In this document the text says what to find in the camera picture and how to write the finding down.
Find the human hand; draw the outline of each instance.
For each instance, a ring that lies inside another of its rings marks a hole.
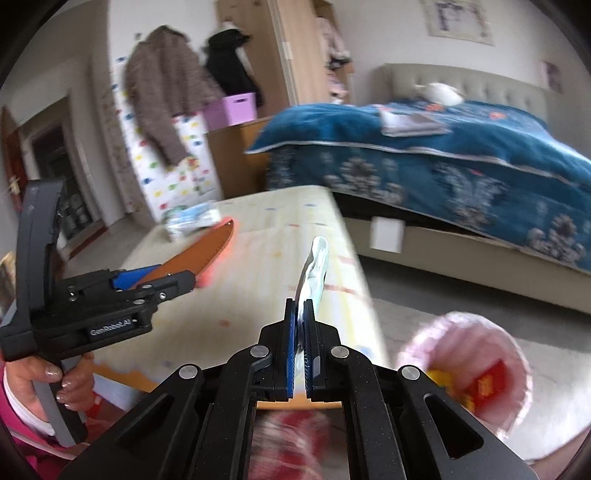
[[[91,352],[85,353],[80,362],[66,375],[63,375],[60,368],[37,356],[7,362],[5,368],[8,385],[16,399],[42,421],[47,421],[47,415],[37,398],[32,381],[55,383],[61,380],[61,390],[56,395],[57,401],[69,410],[86,411],[95,402],[92,393],[95,385],[92,375],[94,357]]]

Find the floral bed skirt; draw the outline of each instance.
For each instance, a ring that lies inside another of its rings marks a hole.
[[[555,178],[475,160],[368,148],[289,145],[269,153],[270,190],[322,185],[591,270],[591,194]]]

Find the fingernail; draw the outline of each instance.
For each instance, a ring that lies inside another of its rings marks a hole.
[[[45,369],[45,373],[48,377],[56,378],[61,376],[61,370],[55,365],[48,365]]]

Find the table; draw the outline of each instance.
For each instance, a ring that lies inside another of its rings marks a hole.
[[[152,332],[97,350],[98,374],[151,391],[180,365],[213,367],[254,345],[263,326],[283,318],[285,300],[294,297],[312,240],[319,235],[328,240],[330,255],[317,320],[336,326],[344,345],[365,353],[377,365],[389,366],[363,271],[328,190],[294,187],[225,200],[217,207],[236,220],[237,232],[211,285],[163,303],[152,318]],[[172,244],[164,228],[156,226],[122,268],[163,263],[198,235]],[[295,398],[288,404],[259,406],[327,405],[306,400],[300,374]]]

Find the wardrobe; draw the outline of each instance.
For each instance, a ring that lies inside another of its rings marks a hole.
[[[219,22],[230,21],[251,36],[245,45],[264,105],[259,118],[290,105],[330,102],[316,17],[331,20],[332,5],[324,0],[217,0]],[[347,85],[348,73],[337,72]]]

